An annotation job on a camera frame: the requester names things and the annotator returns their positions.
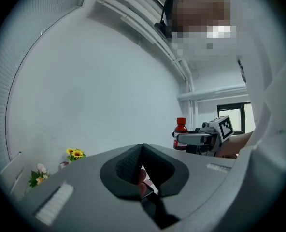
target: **white label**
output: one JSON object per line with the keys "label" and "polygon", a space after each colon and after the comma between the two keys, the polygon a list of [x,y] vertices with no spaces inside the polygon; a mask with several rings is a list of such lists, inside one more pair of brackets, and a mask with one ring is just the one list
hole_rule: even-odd
{"label": "white label", "polygon": [[[180,133],[174,133],[174,140],[177,141],[177,135],[179,135]],[[183,144],[183,143],[180,143],[180,142],[177,142],[177,146],[181,146],[181,147],[185,147],[187,146],[187,144]]]}

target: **white chair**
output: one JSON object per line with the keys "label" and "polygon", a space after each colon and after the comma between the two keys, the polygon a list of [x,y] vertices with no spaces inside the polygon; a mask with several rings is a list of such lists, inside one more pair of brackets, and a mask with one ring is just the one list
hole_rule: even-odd
{"label": "white chair", "polygon": [[24,163],[20,152],[0,172],[0,185],[4,192],[16,201],[20,201],[26,194],[29,186],[30,170]]}

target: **window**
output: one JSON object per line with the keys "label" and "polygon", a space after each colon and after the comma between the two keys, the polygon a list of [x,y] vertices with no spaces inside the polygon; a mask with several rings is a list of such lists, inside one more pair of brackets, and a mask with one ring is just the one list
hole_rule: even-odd
{"label": "window", "polygon": [[217,106],[218,117],[229,115],[234,135],[245,134],[255,129],[253,109],[250,102]]}

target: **bottle label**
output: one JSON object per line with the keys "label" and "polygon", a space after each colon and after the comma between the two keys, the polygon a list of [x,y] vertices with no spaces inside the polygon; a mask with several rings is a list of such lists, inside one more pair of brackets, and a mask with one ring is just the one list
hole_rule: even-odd
{"label": "bottle label", "polygon": [[177,147],[186,147],[187,144],[183,144],[183,143],[180,143],[177,141],[177,135],[179,135],[180,133],[177,133],[175,132],[174,133],[174,146],[177,146]]}

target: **artificial flower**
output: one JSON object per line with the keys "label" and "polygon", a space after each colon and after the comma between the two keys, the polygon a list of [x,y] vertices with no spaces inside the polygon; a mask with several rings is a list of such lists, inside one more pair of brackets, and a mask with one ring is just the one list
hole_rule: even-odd
{"label": "artificial flower", "polygon": [[74,149],[67,149],[67,150],[66,150],[67,154],[69,154],[69,155],[70,155],[71,153],[73,153],[74,151],[75,151]]}
{"label": "artificial flower", "polygon": [[37,185],[40,184],[41,182],[43,182],[43,179],[41,177],[39,178],[36,178],[36,181],[37,181]]}
{"label": "artificial flower", "polygon": [[72,154],[73,154],[73,156],[74,156],[75,158],[81,158],[81,157],[83,157],[83,152],[80,151],[80,150],[75,150]]}
{"label": "artificial flower", "polygon": [[47,173],[47,169],[43,167],[43,168],[41,168],[41,172],[46,174]]}
{"label": "artificial flower", "polygon": [[39,163],[39,164],[37,165],[38,171],[41,171],[41,168],[44,168],[44,166],[43,166],[43,164]]}

